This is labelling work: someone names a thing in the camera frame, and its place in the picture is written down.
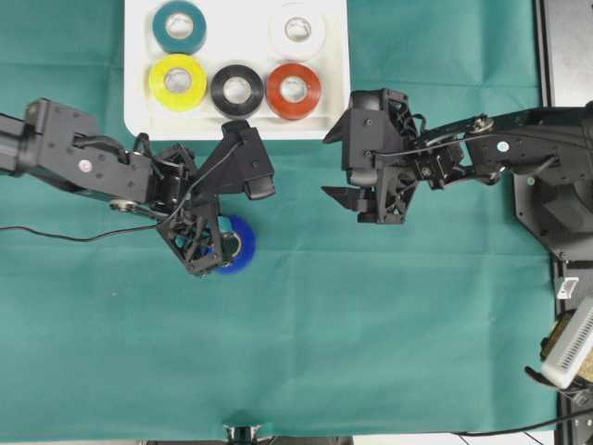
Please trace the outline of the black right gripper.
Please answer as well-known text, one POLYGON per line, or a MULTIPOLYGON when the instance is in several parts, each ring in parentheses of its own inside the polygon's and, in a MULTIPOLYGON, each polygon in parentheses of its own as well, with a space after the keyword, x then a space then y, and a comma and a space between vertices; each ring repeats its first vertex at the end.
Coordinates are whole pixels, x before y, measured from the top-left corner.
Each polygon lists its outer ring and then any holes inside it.
MULTIPOLYGON (((405 94, 385 90, 397 136, 386 151, 373 153, 376 183, 370 187, 322 186, 343 208, 355 211, 360 223, 404 223, 419 183, 442 189, 463 178, 463 123, 428 130, 425 117, 410 111, 405 94)), ((350 124, 351 109, 347 109, 322 141, 346 142, 350 124)))

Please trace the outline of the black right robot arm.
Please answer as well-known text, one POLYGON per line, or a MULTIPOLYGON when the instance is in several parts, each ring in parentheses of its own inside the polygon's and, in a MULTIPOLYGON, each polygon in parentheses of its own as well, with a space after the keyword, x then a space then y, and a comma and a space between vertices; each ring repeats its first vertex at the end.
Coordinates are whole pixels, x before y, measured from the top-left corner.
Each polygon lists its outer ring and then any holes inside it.
POLYGON ((324 138, 342 146, 344 187, 328 196, 360 222, 401 224, 420 184, 515 177, 515 214, 561 261, 592 258, 592 108, 481 114, 436 128, 395 90, 357 90, 324 138))

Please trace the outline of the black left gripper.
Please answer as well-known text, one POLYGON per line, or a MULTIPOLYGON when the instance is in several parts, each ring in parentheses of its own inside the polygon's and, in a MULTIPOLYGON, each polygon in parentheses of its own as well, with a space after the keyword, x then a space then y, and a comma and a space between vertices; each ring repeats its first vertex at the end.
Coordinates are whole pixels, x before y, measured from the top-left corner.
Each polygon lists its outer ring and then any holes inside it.
POLYGON ((155 188, 158 233, 188 273, 213 273, 222 265, 221 234, 233 232, 232 218, 219 215, 218 198, 196 183, 192 150, 168 147, 157 155, 157 166, 162 173, 155 188))

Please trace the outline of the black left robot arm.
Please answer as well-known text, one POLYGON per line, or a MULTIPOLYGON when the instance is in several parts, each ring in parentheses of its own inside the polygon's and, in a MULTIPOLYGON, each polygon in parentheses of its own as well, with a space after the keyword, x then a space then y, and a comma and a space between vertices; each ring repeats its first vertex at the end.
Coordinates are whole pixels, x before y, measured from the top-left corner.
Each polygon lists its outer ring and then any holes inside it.
POLYGON ((126 149, 101 134, 93 116, 48 99, 30 103, 21 119, 2 115, 1 173, 147 218, 190 274, 230 266, 240 246, 231 227, 221 227, 217 199, 199 190, 206 176, 188 148, 154 154, 141 133, 126 149))

